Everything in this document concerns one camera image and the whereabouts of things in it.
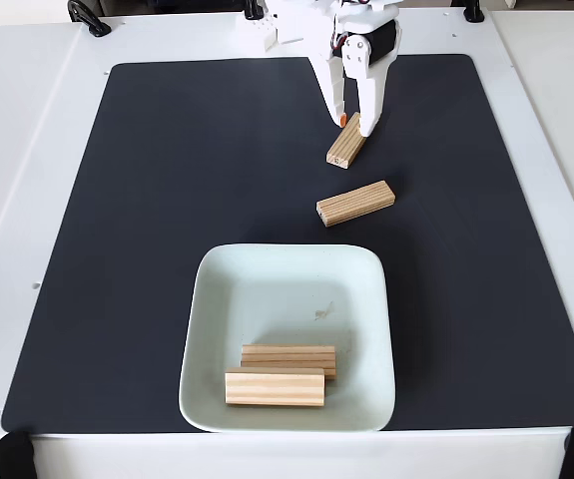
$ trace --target black mat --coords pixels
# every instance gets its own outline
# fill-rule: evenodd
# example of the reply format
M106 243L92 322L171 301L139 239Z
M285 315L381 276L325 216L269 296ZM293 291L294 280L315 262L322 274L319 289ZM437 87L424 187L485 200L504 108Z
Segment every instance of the black mat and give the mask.
M574 424L573 331L472 61L400 57L386 88L346 171L324 160L339 129L306 59L115 67L4 428L195 431L178 407L194 278L231 242L380 257L397 386L386 429ZM352 112L353 82L346 96ZM382 179L393 207L322 225L316 201Z

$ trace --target wooden block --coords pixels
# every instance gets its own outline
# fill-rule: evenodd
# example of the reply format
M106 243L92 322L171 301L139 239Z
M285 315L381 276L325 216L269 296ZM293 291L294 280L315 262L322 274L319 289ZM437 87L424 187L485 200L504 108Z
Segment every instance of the wooden block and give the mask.
M359 133L359 113L355 113L328 150L326 162L340 168L350 167L365 141Z
M324 225L332 227L353 218L376 212L395 203L395 195L386 182L377 182L352 192L317 202L317 214Z
M335 379L335 346L245 344L240 366L321 367L326 379Z
M227 404L324 406L321 368L232 367L225 373Z

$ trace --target wooden block in bowl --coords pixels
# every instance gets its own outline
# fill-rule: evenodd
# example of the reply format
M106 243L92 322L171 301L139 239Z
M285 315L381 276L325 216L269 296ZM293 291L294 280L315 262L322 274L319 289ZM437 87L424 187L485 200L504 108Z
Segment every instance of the wooden block in bowl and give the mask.
M322 368L326 379L335 379L335 346L245 344L241 366Z
M324 406L321 368L232 367L225 373L227 404Z

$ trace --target white square bowl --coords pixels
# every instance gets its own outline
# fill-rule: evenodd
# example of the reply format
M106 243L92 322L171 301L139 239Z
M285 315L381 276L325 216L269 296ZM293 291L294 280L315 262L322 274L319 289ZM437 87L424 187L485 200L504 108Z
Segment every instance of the white square bowl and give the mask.
M232 406L225 370L243 344L332 344L324 407ZM180 410L207 431L372 431L395 403L384 271L362 247L229 244L203 258L180 378Z

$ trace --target white table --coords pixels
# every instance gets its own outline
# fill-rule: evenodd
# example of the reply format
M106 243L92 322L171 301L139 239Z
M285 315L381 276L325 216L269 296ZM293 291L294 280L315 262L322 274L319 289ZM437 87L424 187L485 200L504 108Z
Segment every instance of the white table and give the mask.
M557 61L566 68L569 62L573 65L574 51L560 48L559 42L574 42L574 23L568 20L573 30L565 32L562 41L557 32L567 20L559 18L569 14L551 20L547 14L530 14L541 31L553 22L549 41L542 42L523 15L487 15L486 22L469 25L458 9L403 10L400 54L466 53L473 58L574 327L574 203L512 63L544 125L555 132L553 146L574 193L574 173L569 174L574 169L573 135L566 136L563 128L565 112L554 110L570 105L560 98L572 98L574 85L555 83L558 89L549 100L542 97L539 83ZM501 25L513 60L493 18ZM0 407L111 67L259 56L236 41L231 14L117 18L108 23L114 33L103 39L72 24L0 28ZM299 56L300 48L279 46L269 56ZM555 115L546 113L551 110ZM36 463L41 478L555 478L566 432L41 438L36 441Z

